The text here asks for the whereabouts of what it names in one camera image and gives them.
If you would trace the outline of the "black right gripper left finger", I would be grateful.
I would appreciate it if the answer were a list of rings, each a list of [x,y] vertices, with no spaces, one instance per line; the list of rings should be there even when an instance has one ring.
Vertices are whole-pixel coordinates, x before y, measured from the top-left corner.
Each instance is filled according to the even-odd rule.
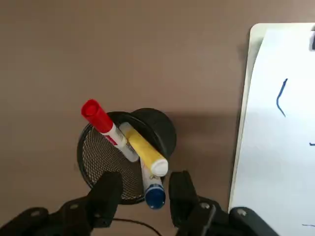
[[[89,236],[110,227],[123,191],[122,175],[105,172],[84,196],[50,213],[43,207],[21,212],[0,228],[2,236]]]

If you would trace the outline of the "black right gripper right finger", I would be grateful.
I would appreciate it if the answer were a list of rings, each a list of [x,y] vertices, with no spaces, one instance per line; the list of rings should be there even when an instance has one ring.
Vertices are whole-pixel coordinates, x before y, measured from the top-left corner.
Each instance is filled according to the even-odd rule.
[[[188,171],[169,178],[172,222],[178,236],[277,236],[252,209],[234,207],[225,212],[219,203],[198,196]]]

